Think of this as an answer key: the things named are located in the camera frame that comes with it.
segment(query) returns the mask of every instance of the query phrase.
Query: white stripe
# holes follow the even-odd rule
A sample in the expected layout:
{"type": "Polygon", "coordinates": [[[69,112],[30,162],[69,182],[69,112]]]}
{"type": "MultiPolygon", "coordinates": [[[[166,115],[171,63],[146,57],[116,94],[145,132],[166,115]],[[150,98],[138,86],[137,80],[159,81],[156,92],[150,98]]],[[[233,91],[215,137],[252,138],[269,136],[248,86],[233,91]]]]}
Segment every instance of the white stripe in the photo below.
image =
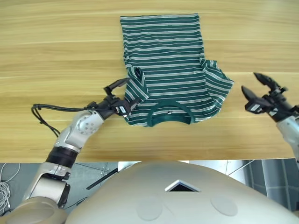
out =
{"type": "Polygon", "coordinates": [[[127,41],[124,40],[124,43],[132,44],[132,43],[153,43],[153,42],[172,42],[172,41],[197,41],[202,40],[201,37],[198,38],[174,38],[174,39],[162,39],[162,40],[138,40],[138,41],[127,41]]]}
{"type": "Polygon", "coordinates": [[[223,101],[225,100],[225,98],[224,98],[223,96],[221,96],[221,95],[217,95],[217,94],[214,94],[214,93],[210,93],[210,95],[211,95],[212,97],[219,97],[219,98],[222,99],[223,101]]]}
{"type": "Polygon", "coordinates": [[[124,35],[126,36],[136,36],[136,35],[146,35],[146,34],[184,34],[184,33],[196,33],[196,32],[200,32],[200,29],[195,29],[195,30],[185,30],[185,31],[165,31],[165,32],[156,32],[156,31],[151,31],[151,32],[140,32],[140,33],[126,33],[123,32],[124,35]]]}
{"type": "Polygon", "coordinates": [[[132,80],[129,81],[146,99],[149,98],[132,80]]]}
{"type": "Polygon", "coordinates": [[[174,35],[174,36],[171,36],[171,35],[167,35],[167,36],[154,36],[154,35],[151,35],[151,36],[137,36],[137,37],[127,37],[127,36],[124,36],[124,40],[128,39],[128,40],[136,40],[136,39],[146,39],[146,38],[164,38],[164,37],[167,37],[167,38],[170,38],[170,37],[178,37],[178,36],[192,36],[193,38],[195,36],[201,36],[201,34],[185,34],[185,35],[174,35]]]}
{"type": "Polygon", "coordinates": [[[225,95],[225,96],[227,96],[228,95],[228,92],[226,93],[226,92],[221,92],[221,91],[217,91],[217,90],[212,90],[212,89],[209,89],[209,92],[217,92],[217,93],[220,93],[220,94],[222,94],[222,95],[225,95]]]}
{"type": "Polygon", "coordinates": [[[205,68],[203,69],[203,71],[206,72],[208,75],[212,76],[213,78],[219,80],[219,81],[222,81],[222,82],[225,82],[225,83],[229,83],[229,84],[234,84],[233,81],[230,81],[230,80],[226,80],[226,79],[220,78],[220,77],[216,76],[215,74],[213,74],[213,73],[207,71],[205,68]]]}
{"type": "Polygon", "coordinates": [[[210,84],[210,83],[208,83],[208,82],[206,82],[206,85],[211,86],[211,87],[213,87],[213,88],[215,88],[215,89],[218,89],[218,90],[225,91],[225,92],[229,92],[229,90],[230,90],[229,87],[228,87],[227,89],[224,89],[224,88],[221,88],[221,87],[219,87],[219,86],[212,85],[212,84],[210,84]]]}
{"type": "Polygon", "coordinates": [[[201,73],[204,73],[202,71],[189,71],[189,72],[178,72],[178,73],[170,73],[170,74],[157,74],[157,75],[152,75],[152,74],[148,74],[148,75],[145,75],[145,77],[167,77],[167,76],[187,76],[187,75],[195,75],[195,74],[201,74],[201,73]]]}
{"type": "Polygon", "coordinates": [[[155,106],[155,105],[157,105],[158,103],[146,103],[146,104],[144,104],[144,103],[142,103],[142,104],[139,104],[138,105],[138,107],[140,107],[140,106],[155,106]]]}
{"type": "Polygon", "coordinates": [[[203,120],[208,120],[211,117],[207,117],[207,118],[195,118],[195,121],[203,121],[203,120]]]}
{"type": "MultiPolygon", "coordinates": [[[[191,19],[188,19],[188,20],[167,20],[168,22],[172,21],[172,22],[178,22],[178,21],[190,21],[190,20],[197,20],[197,18],[191,18],[191,19]]],[[[163,20],[149,20],[149,21],[146,21],[146,20],[143,20],[142,22],[133,22],[134,24],[137,24],[137,23],[152,23],[152,22],[163,22],[163,20]]]]}
{"type": "MultiPolygon", "coordinates": [[[[202,86],[205,86],[204,85],[197,85],[197,86],[190,86],[188,88],[196,88],[196,87],[202,87],[202,86]]],[[[178,87],[178,88],[167,88],[167,89],[151,89],[150,91],[159,91],[159,90],[177,90],[177,89],[185,89],[187,87],[178,87]]]]}
{"type": "Polygon", "coordinates": [[[169,111],[171,111],[171,113],[186,113],[186,111],[182,111],[182,110],[167,110],[167,111],[157,111],[157,112],[154,112],[153,115],[158,115],[158,114],[162,114],[162,113],[168,113],[169,111]]]}
{"type": "Polygon", "coordinates": [[[132,90],[133,93],[135,93],[136,96],[138,96],[138,94],[133,90],[133,88],[131,86],[128,85],[127,89],[128,89],[128,87],[132,90]]]}
{"type": "MultiPolygon", "coordinates": [[[[161,43],[158,43],[157,41],[155,41],[156,43],[153,44],[135,44],[134,46],[131,46],[130,44],[125,43],[124,46],[125,47],[148,47],[148,46],[157,46],[157,45],[161,45],[161,43]]],[[[199,44],[202,43],[202,41],[193,41],[193,42],[189,42],[187,44],[199,44]]],[[[171,46],[171,45],[186,45],[186,43],[182,42],[182,43],[170,43],[170,42],[165,42],[163,43],[164,46],[171,46]]]]}
{"type": "Polygon", "coordinates": [[[140,64],[140,67],[142,67],[141,64],[157,64],[157,63],[164,63],[165,65],[169,65],[170,62],[177,62],[179,64],[179,62],[192,62],[192,61],[196,61],[198,62],[199,60],[199,57],[198,58],[189,58],[189,59],[178,59],[178,60],[174,60],[174,61],[159,61],[159,62],[138,62],[140,64]]]}
{"type": "Polygon", "coordinates": [[[137,124],[133,124],[132,126],[146,126],[148,123],[137,123],[137,124]]]}
{"type": "Polygon", "coordinates": [[[129,118],[135,118],[140,116],[147,116],[149,113],[137,113],[137,114],[131,114],[129,118]]]}
{"type": "Polygon", "coordinates": [[[214,107],[216,107],[215,105],[213,106],[209,106],[209,107],[206,107],[206,108],[203,108],[203,109],[191,109],[192,112],[202,112],[202,111],[208,111],[208,110],[211,110],[213,109],[214,107]]]}
{"type": "Polygon", "coordinates": [[[126,52],[133,52],[133,51],[154,51],[154,50],[165,50],[165,49],[172,49],[172,50],[178,50],[178,49],[196,49],[196,48],[202,48],[202,45],[190,45],[190,46],[183,46],[183,47],[166,47],[166,46],[162,46],[162,47],[156,47],[156,48],[146,48],[146,49],[142,49],[142,48],[133,48],[132,50],[129,50],[128,48],[124,48],[126,52]]]}
{"type": "MultiPolygon", "coordinates": [[[[182,98],[192,98],[192,97],[203,97],[203,96],[210,96],[210,94],[203,94],[203,95],[199,95],[199,96],[188,96],[188,97],[180,97],[179,99],[182,99],[182,98]]],[[[163,100],[165,100],[165,99],[178,99],[177,97],[174,97],[174,98],[162,98],[163,100]]]]}
{"type": "Polygon", "coordinates": [[[155,69],[155,68],[169,68],[169,67],[182,67],[187,65],[199,65],[199,63],[184,63],[184,64],[165,64],[165,65],[150,65],[142,66],[144,69],[155,69]]]}
{"type": "Polygon", "coordinates": [[[156,81],[172,81],[172,80],[177,80],[177,79],[187,79],[187,78],[197,78],[198,77],[183,77],[183,78],[168,78],[168,79],[152,79],[152,80],[147,80],[147,82],[156,82],[156,81]]]}
{"type": "MultiPolygon", "coordinates": [[[[171,51],[169,50],[167,53],[178,53],[177,51],[171,51]]],[[[194,53],[193,51],[180,51],[179,52],[180,54],[184,55],[183,53],[194,53]]],[[[147,56],[147,55],[165,55],[165,52],[157,52],[157,53],[147,53],[147,52],[143,52],[142,54],[141,53],[136,53],[136,52],[133,52],[132,53],[133,55],[142,55],[143,57],[147,56]]]]}
{"type": "Polygon", "coordinates": [[[169,56],[154,56],[154,57],[130,57],[131,60],[152,60],[152,59],[162,59],[162,58],[176,58],[176,57],[199,57],[200,55],[169,55],[169,56]]]}
{"type": "Polygon", "coordinates": [[[132,122],[135,122],[135,121],[140,121],[140,120],[146,120],[146,118],[142,118],[142,119],[136,119],[136,120],[129,120],[129,121],[132,121],[132,122]]]}
{"type": "Polygon", "coordinates": [[[198,116],[206,116],[208,114],[211,114],[211,113],[215,113],[217,111],[219,111],[220,109],[217,107],[215,110],[213,110],[212,112],[209,112],[209,113],[205,113],[205,114],[199,114],[198,116]]]}
{"type": "MultiPolygon", "coordinates": [[[[143,27],[141,27],[141,28],[124,28],[123,26],[122,26],[122,31],[123,31],[123,33],[126,33],[126,32],[141,32],[141,31],[148,31],[149,29],[146,29],[145,28],[146,27],[146,25],[145,26],[143,26],[143,27]]],[[[179,26],[179,27],[170,27],[170,28],[168,28],[168,27],[165,27],[165,26],[160,26],[159,28],[152,28],[152,30],[155,30],[155,31],[159,31],[159,30],[162,30],[162,31],[167,31],[167,30],[170,30],[170,31],[179,31],[179,30],[182,30],[182,29],[195,29],[195,28],[198,28],[198,26],[194,26],[194,27],[184,27],[184,26],[179,26]]]]}
{"type": "Polygon", "coordinates": [[[131,97],[132,100],[135,100],[135,97],[131,94],[131,92],[128,89],[126,89],[125,92],[131,97]]]}
{"type": "Polygon", "coordinates": [[[164,92],[164,93],[152,93],[150,96],[167,96],[167,95],[179,95],[179,94],[189,94],[189,93],[196,93],[196,92],[205,92],[206,89],[202,90],[190,90],[190,91],[182,91],[182,92],[164,92]]]}
{"type": "Polygon", "coordinates": [[[197,107],[197,106],[204,106],[204,105],[207,105],[207,104],[211,104],[211,103],[213,103],[212,101],[210,101],[210,102],[208,102],[208,103],[205,103],[205,104],[199,104],[199,105],[194,105],[194,106],[189,106],[189,105],[187,105],[186,107],[197,107]]]}
{"type": "Polygon", "coordinates": [[[191,103],[199,103],[199,102],[207,101],[207,100],[210,100],[210,99],[212,99],[212,98],[207,97],[207,98],[203,98],[203,99],[193,99],[193,100],[178,101],[178,103],[180,103],[180,104],[191,104],[191,103]]]}
{"type": "Polygon", "coordinates": [[[220,104],[220,105],[222,105],[222,103],[223,103],[223,101],[222,101],[222,103],[220,103],[219,101],[218,101],[218,99],[213,99],[213,100],[215,100],[218,104],[220,104]]]}
{"type": "Polygon", "coordinates": [[[227,89],[231,89],[231,86],[227,86],[227,85],[225,85],[224,83],[217,83],[216,81],[214,81],[214,80],[211,80],[211,79],[209,79],[208,77],[206,77],[206,80],[208,80],[208,82],[211,82],[211,83],[214,83],[214,84],[216,84],[216,85],[220,85],[220,86],[222,86],[222,87],[226,87],[227,89]]]}
{"type": "Polygon", "coordinates": [[[152,86],[168,86],[168,85],[185,85],[185,84],[204,83],[204,82],[205,80],[195,80],[195,81],[186,81],[186,82],[177,82],[177,83],[147,84],[147,86],[152,87],[152,86]]]}
{"type": "Polygon", "coordinates": [[[142,19],[154,19],[154,18],[196,18],[198,13],[186,14],[186,15],[144,15],[144,16],[121,16],[121,20],[142,20],[142,19]]]}

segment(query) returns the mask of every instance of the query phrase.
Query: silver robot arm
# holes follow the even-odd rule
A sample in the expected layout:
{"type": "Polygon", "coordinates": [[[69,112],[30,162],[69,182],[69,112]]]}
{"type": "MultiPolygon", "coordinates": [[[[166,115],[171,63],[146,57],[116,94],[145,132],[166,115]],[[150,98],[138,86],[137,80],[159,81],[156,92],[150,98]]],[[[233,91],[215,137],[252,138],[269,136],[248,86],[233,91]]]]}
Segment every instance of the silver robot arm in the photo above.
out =
{"type": "Polygon", "coordinates": [[[258,97],[250,89],[242,86],[248,103],[245,110],[254,114],[267,113],[276,122],[284,140],[290,144],[299,169],[299,106],[291,106],[283,93],[288,89],[261,73],[254,73],[257,80],[270,88],[269,94],[258,97]]]}
{"type": "Polygon", "coordinates": [[[282,133],[284,140],[292,147],[299,169],[299,118],[290,116],[278,122],[277,128],[282,133]]]}
{"type": "Polygon", "coordinates": [[[129,81],[117,80],[104,88],[107,96],[99,104],[91,102],[87,108],[78,112],[72,123],[58,136],[46,162],[42,163],[27,189],[23,202],[12,213],[0,219],[10,224],[63,224],[67,213],[62,209],[70,192],[66,180],[77,155],[87,140],[98,131],[104,120],[113,114],[127,116],[139,99],[133,102],[121,100],[112,90],[129,81]]]}

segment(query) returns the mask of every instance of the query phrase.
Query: wooden table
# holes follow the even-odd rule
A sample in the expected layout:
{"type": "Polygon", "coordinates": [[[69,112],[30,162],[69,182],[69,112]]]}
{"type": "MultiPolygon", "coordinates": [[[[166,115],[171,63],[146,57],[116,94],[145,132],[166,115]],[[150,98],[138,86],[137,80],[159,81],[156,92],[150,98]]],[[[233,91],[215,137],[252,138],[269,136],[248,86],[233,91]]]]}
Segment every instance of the wooden table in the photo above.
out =
{"type": "MultiPolygon", "coordinates": [[[[53,133],[30,112],[33,103],[83,107],[126,76],[120,15],[198,12],[206,57],[235,85],[214,118],[186,125],[129,126],[113,116],[78,161],[221,160],[293,157],[267,115],[244,110],[241,85],[267,92],[252,72],[290,90],[298,104],[297,0],[10,0],[0,2],[0,162],[43,162],[53,133]]],[[[124,88],[116,94],[123,96],[124,88]]],[[[43,110],[62,130],[73,113],[43,110]]]]}

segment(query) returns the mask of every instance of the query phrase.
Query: striped t-shirt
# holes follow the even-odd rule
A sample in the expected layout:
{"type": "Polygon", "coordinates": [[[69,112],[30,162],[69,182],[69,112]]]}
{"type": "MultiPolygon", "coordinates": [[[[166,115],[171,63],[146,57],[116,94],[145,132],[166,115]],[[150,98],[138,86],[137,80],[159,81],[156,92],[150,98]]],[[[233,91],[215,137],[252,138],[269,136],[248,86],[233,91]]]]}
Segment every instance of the striped t-shirt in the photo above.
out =
{"type": "Polygon", "coordinates": [[[140,98],[130,125],[191,124],[221,110],[234,82],[205,59],[198,14],[121,16],[121,26],[131,78],[125,99],[140,98]]]}

